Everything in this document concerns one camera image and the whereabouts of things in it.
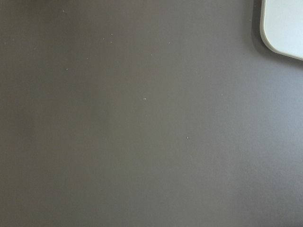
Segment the beige rabbit tray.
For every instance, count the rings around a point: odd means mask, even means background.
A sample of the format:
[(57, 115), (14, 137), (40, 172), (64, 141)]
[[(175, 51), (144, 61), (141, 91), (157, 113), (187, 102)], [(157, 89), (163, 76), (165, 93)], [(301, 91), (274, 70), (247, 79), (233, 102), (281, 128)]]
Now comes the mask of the beige rabbit tray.
[(301, 0), (263, 0), (260, 35), (271, 51), (303, 59), (303, 2)]

